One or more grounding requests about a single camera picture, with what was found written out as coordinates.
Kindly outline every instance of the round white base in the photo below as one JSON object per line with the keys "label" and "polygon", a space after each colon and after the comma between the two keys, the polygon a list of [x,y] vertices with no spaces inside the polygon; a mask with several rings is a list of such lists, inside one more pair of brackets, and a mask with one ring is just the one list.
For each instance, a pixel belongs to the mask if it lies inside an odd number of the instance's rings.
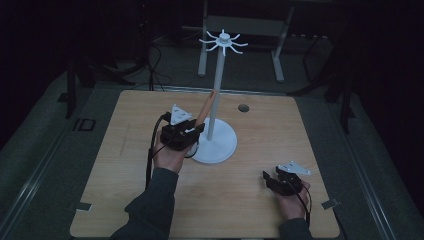
{"label": "round white base", "polygon": [[201,163],[219,163],[227,160],[237,148],[237,136],[228,123],[215,119],[212,140],[208,140],[209,118],[199,137],[199,149],[193,159]]}

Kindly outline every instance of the gray floor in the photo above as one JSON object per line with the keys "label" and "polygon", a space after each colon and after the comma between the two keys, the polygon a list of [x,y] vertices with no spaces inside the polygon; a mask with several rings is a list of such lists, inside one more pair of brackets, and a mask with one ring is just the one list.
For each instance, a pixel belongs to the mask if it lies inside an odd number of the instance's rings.
{"label": "gray floor", "polygon": [[[284,83],[275,81],[269,49],[250,47],[239,49],[243,55],[228,54],[222,89],[284,95],[307,85],[302,57],[310,43],[303,38],[287,40],[281,57],[286,77]],[[173,87],[213,86],[216,51],[209,55],[207,75],[199,78],[200,45],[196,41],[191,39],[181,46],[169,46],[162,39],[157,41],[157,46],[161,58],[156,70],[161,75],[156,75],[156,81],[167,83],[169,78],[163,76],[166,75],[172,78],[170,86]],[[329,50],[331,45],[322,40],[309,56],[312,74],[320,69]],[[158,56],[159,52],[152,50],[152,62]],[[148,78],[148,71],[129,77],[137,85],[128,87],[98,76],[99,82],[94,89],[78,89],[78,108],[69,120],[64,119],[66,105],[57,102],[65,91],[65,75],[46,90],[1,152],[2,220],[13,220],[6,214],[19,191],[40,163],[48,163],[41,166],[45,173],[40,179],[41,184],[29,194],[32,201],[27,201],[27,208],[16,214],[16,225],[11,225],[14,230],[12,239],[71,238],[69,227],[75,204],[84,190],[118,96],[123,89],[147,89]],[[173,87],[165,86],[164,89],[176,90]],[[155,89],[162,91],[159,85]],[[423,239],[423,219],[409,198],[360,99],[355,95],[352,98],[355,118],[349,120],[351,133],[346,135],[338,123],[340,106],[325,103],[325,89],[324,86],[296,97],[296,101],[329,196],[342,203],[334,211],[348,239]],[[77,118],[95,119],[94,131],[72,131]]]}

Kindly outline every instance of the hand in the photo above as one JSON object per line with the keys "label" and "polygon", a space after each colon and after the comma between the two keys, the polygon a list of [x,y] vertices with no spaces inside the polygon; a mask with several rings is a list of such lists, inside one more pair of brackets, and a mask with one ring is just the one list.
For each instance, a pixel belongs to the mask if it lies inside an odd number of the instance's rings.
{"label": "hand", "polygon": [[[309,199],[307,196],[307,189],[309,190],[310,184],[302,180],[304,188],[300,191],[299,196],[302,198],[303,202],[308,206]],[[281,213],[286,220],[294,218],[304,218],[305,217],[305,208],[300,202],[299,198],[296,195],[292,196],[281,196],[280,194],[274,192],[278,206],[280,207]]]}
{"label": "hand", "polygon": [[156,144],[153,148],[153,154],[156,153],[153,157],[155,168],[166,168],[178,174],[183,167],[184,157],[190,150],[191,146],[182,151],[172,150],[171,148],[164,146],[164,144],[160,141],[161,133],[161,131],[158,131],[156,135]]}

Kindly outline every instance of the wooden tabletop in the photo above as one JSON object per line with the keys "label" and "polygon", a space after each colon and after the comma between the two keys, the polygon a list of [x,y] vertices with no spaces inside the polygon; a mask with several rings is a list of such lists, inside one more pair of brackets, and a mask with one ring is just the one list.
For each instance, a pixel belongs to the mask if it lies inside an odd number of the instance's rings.
{"label": "wooden tabletop", "polygon": [[[108,237],[128,220],[125,206],[145,185],[147,150],[160,115],[177,104],[200,112],[209,93],[124,91],[118,100],[77,211],[74,237]],[[238,110],[246,104],[250,110]],[[295,161],[312,171],[299,175],[311,184],[310,230],[336,237],[339,228],[328,200],[302,118],[291,97],[221,94],[217,118],[237,134],[237,149],[226,161],[202,164],[186,159],[175,194],[172,238],[274,238],[283,219],[262,171]]]}

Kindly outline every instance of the white hooks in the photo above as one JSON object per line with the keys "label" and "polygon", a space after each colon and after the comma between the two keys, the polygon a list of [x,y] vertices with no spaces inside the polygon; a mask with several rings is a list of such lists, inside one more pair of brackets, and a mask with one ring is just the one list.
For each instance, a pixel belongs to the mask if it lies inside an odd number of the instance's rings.
{"label": "white hooks", "polygon": [[206,51],[212,51],[212,50],[214,50],[217,47],[222,47],[222,52],[223,52],[223,54],[225,56],[226,48],[229,47],[235,53],[237,53],[237,54],[243,54],[243,52],[240,52],[240,51],[237,51],[236,49],[234,49],[234,47],[232,45],[236,45],[238,47],[247,46],[247,43],[240,44],[240,43],[233,42],[233,40],[236,40],[237,38],[240,37],[240,34],[237,34],[237,36],[231,38],[228,33],[225,33],[224,32],[224,29],[222,29],[221,34],[219,34],[219,37],[213,36],[208,31],[206,33],[208,34],[209,37],[215,39],[215,40],[212,40],[212,41],[204,41],[202,39],[199,39],[199,41],[201,41],[202,43],[206,43],[206,44],[208,44],[208,43],[215,43],[215,46],[213,46],[213,47],[211,47],[209,49],[206,49]]}

